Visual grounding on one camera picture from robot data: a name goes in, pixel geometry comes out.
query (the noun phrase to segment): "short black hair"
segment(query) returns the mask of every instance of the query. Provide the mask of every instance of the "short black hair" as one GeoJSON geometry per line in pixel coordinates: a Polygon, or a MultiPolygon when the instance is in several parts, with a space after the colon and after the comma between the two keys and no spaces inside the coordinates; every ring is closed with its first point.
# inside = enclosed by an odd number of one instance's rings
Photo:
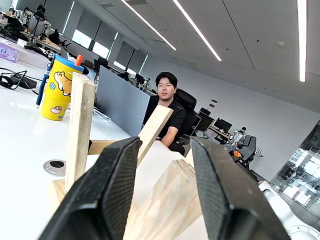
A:
{"type": "Polygon", "coordinates": [[[156,87],[158,87],[160,80],[163,78],[168,78],[169,82],[173,85],[173,87],[177,88],[178,79],[176,78],[175,75],[173,75],[171,72],[168,72],[168,71],[163,71],[158,76],[156,76],[156,79],[155,79],[156,87]]]}

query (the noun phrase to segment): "orange component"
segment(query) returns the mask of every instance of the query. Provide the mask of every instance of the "orange component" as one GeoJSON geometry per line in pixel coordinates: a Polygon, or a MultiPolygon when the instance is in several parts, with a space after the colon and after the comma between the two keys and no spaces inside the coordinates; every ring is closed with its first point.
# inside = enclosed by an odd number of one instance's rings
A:
{"type": "Polygon", "coordinates": [[[84,57],[82,56],[82,55],[78,55],[78,57],[76,58],[76,60],[75,60],[75,62],[74,62],[74,65],[76,65],[76,66],[80,66],[80,64],[81,64],[81,62],[82,62],[82,59],[83,59],[84,57]]]}
{"type": "Polygon", "coordinates": [[[240,158],[241,157],[241,153],[238,152],[238,151],[234,151],[233,153],[237,158],[240,158]]]}

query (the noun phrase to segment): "ceiling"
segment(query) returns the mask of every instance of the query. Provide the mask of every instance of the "ceiling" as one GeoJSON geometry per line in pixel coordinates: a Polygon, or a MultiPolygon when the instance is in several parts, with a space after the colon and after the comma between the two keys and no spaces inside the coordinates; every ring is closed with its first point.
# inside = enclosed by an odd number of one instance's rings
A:
{"type": "Polygon", "coordinates": [[[308,0],[306,82],[299,81],[297,0],[129,0],[176,49],[120,0],[78,0],[148,54],[320,113],[320,1],[308,0]]]}

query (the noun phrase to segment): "yellow tumbler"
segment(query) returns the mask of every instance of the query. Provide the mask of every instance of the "yellow tumbler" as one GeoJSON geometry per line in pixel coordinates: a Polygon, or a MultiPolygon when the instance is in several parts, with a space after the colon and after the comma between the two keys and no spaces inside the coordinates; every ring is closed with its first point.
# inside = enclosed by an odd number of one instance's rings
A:
{"type": "Polygon", "coordinates": [[[73,72],[82,73],[84,68],[55,55],[55,60],[44,91],[41,114],[47,119],[61,121],[71,101],[73,72]]]}

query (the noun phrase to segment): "black t-shirt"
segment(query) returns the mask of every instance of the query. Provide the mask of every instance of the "black t-shirt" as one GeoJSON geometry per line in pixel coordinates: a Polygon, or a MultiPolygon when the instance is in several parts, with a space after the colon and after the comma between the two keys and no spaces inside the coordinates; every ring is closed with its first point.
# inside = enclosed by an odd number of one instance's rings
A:
{"type": "MultiPolygon", "coordinates": [[[[156,109],[158,102],[159,102],[158,95],[150,97],[149,104],[145,112],[143,124],[146,124],[151,114],[156,109]]],[[[172,109],[173,113],[170,116],[169,120],[164,125],[162,131],[159,133],[159,138],[162,139],[167,134],[169,127],[175,127],[178,129],[178,133],[175,135],[174,140],[177,140],[180,137],[179,130],[186,117],[186,111],[184,107],[175,99],[173,99],[172,103],[168,106],[168,108],[172,109]]]]}

